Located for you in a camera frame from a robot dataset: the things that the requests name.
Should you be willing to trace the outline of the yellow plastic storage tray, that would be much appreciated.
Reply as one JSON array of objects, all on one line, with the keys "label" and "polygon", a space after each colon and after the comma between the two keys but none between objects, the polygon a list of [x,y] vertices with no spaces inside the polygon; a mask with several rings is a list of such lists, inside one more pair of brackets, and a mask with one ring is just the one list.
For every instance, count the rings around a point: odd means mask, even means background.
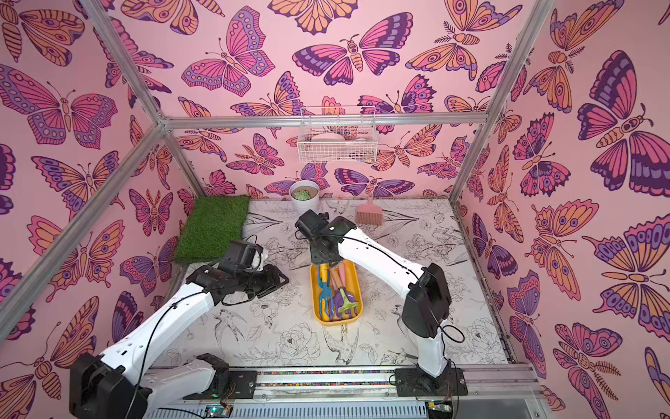
[{"label": "yellow plastic storage tray", "polygon": [[363,314],[358,273],[351,261],[345,260],[338,268],[312,264],[310,285],[313,315],[321,325],[345,325]]}]

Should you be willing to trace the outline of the blue fork yellow handle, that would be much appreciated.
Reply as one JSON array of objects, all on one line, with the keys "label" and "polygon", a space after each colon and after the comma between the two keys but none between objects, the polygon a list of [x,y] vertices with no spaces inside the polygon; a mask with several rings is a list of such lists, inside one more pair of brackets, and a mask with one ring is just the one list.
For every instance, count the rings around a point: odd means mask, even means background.
[{"label": "blue fork yellow handle", "polygon": [[319,318],[323,322],[330,322],[334,319],[333,314],[333,290],[330,285],[328,264],[321,264],[318,268],[319,296],[318,310]]}]

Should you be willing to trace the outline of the purple rake pink handle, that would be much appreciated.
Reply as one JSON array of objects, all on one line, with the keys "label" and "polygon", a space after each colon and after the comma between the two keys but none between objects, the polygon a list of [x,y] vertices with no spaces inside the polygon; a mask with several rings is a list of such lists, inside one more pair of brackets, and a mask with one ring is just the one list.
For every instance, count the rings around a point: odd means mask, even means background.
[{"label": "purple rake pink handle", "polygon": [[350,301],[355,302],[356,301],[355,297],[347,288],[347,269],[345,268],[344,262],[340,262],[338,264],[338,275],[340,276],[340,282],[345,290],[345,295]]},{"label": "purple rake pink handle", "polygon": [[343,287],[340,282],[340,276],[338,275],[338,267],[331,266],[329,268],[331,285],[333,286],[333,313],[339,321],[344,319],[344,314],[342,314],[341,309],[344,305],[344,297],[341,292]]}]

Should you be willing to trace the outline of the green hoe wooden handle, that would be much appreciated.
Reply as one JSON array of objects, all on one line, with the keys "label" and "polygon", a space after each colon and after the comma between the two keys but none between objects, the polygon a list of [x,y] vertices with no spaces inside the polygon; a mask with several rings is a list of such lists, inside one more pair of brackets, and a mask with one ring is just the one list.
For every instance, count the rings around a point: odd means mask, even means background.
[{"label": "green hoe wooden handle", "polygon": [[341,292],[344,297],[344,305],[341,309],[342,314],[344,314],[344,319],[354,319],[359,315],[360,303],[350,301],[345,295],[345,290],[342,287]]}]

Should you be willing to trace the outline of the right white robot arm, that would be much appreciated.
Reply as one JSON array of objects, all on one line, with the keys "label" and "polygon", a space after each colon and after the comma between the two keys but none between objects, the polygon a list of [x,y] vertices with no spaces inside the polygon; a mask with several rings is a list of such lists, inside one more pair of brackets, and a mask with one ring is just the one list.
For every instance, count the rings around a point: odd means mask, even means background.
[{"label": "right white robot arm", "polygon": [[448,359],[441,332],[452,304],[444,270],[435,263],[421,265],[403,258],[343,216],[330,221],[309,209],[295,227],[310,244],[313,262],[348,260],[386,283],[404,300],[401,319],[416,341],[418,367],[432,377],[442,375]]}]

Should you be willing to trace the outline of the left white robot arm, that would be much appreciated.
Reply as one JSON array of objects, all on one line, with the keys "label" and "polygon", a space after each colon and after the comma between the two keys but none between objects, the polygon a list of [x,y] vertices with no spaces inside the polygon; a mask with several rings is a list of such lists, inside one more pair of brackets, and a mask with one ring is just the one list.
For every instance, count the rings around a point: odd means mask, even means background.
[{"label": "left white robot arm", "polygon": [[190,274],[174,296],[125,338],[98,355],[82,354],[70,368],[69,411],[77,418],[143,418],[185,396],[226,396],[230,366],[201,354],[179,368],[149,368],[184,331],[227,297],[261,299],[289,284],[266,261],[262,246],[230,243],[216,263]]}]

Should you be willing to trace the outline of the white pot with succulent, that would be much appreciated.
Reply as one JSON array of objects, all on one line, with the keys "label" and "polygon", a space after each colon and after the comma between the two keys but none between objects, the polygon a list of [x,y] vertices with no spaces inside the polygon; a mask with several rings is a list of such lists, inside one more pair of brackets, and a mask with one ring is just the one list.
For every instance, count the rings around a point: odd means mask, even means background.
[{"label": "white pot with succulent", "polygon": [[319,192],[319,185],[314,181],[303,180],[291,185],[289,196],[298,216],[307,211],[319,211]]}]

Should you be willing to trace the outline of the pink hand brush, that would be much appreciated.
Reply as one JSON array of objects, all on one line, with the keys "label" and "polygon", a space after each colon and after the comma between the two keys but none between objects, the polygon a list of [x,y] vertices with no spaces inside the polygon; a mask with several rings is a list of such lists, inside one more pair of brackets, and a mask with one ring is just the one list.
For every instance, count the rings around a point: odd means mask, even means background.
[{"label": "pink hand brush", "polygon": [[375,204],[372,197],[368,197],[366,202],[357,206],[355,223],[357,225],[382,226],[384,223],[382,207]]}]

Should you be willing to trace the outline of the green artificial grass mat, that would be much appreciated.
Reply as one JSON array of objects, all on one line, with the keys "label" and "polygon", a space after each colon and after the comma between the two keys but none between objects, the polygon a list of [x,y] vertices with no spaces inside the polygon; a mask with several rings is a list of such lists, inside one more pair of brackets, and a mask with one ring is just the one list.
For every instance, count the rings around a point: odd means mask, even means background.
[{"label": "green artificial grass mat", "polygon": [[200,198],[178,240],[174,262],[188,265],[221,258],[231,242],[242,239],[250,201],[248,196]]}]

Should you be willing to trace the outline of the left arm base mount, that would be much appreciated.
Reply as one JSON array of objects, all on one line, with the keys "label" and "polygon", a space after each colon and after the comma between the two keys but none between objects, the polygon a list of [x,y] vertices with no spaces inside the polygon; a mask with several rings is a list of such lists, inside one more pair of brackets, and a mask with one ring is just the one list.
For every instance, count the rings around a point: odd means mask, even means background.
[{"label": "left arm base mount", "polygon": [[254,397],[258,372],[256,370],[227,370],[217,372],[213,382],[201,393],[184,396],[184,400],[248,400]]}]

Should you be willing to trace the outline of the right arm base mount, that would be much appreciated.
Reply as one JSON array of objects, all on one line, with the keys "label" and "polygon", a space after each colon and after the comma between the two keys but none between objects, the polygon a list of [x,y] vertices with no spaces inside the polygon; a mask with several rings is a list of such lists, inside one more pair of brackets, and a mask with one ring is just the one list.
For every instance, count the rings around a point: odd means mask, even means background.
[{"label": "right arm base mount", "polygon": [[447,367],[438,377],[420,368],[396,368],[389,380],[399,396],[467,396],[469,390],[461,368]]}]

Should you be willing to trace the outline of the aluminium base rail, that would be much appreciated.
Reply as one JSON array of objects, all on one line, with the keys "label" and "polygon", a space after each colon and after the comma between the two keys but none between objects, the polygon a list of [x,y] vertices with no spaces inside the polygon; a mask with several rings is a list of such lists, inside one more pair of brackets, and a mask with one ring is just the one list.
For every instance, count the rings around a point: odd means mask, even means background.
[{"label": "aluminium base rail", "polygon": [[256,370],[248,400],[184,400],[143,418],[551,418],[527,367],[463,366],[467,396],[399,396],[396,368],[230,368]]}]

